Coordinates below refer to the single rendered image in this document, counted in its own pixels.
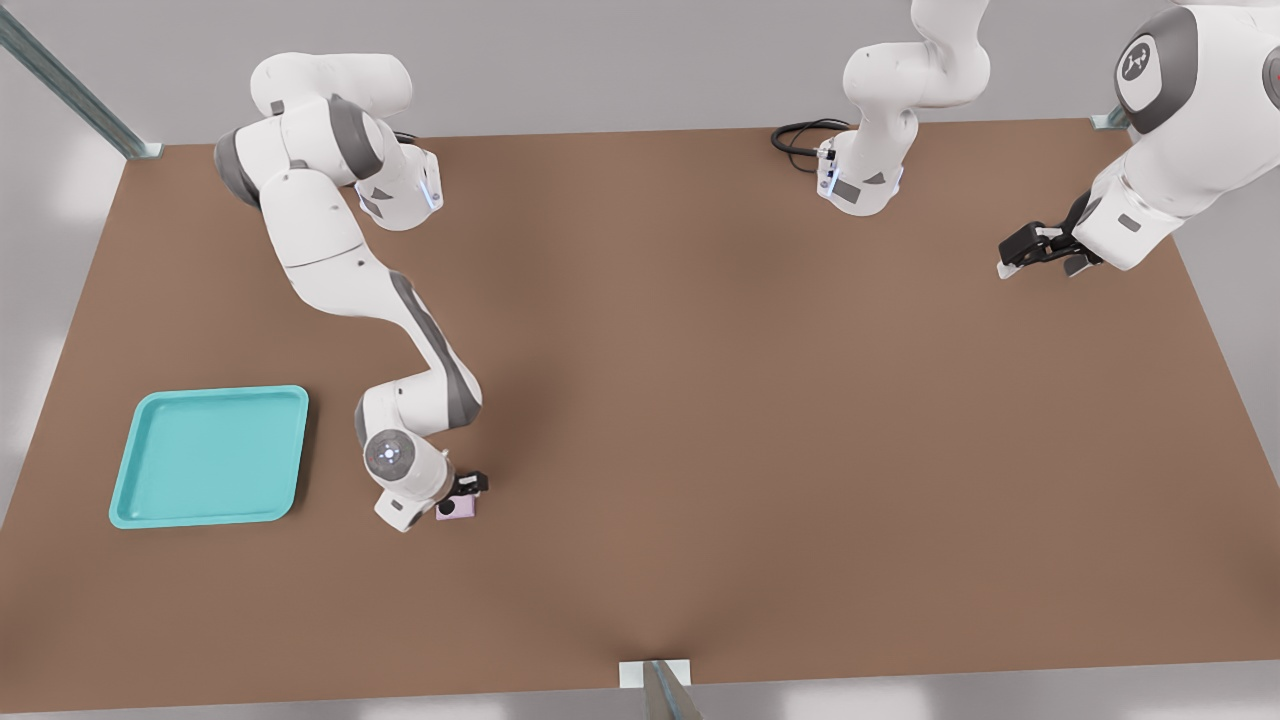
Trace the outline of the pale blue-green tray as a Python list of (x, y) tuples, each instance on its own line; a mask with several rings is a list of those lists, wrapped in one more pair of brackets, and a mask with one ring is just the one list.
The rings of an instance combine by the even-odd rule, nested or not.
[(136, 406), (111, 500), (118, 529), (275, 521), (294, 505), (300, 386), (175, 389)]

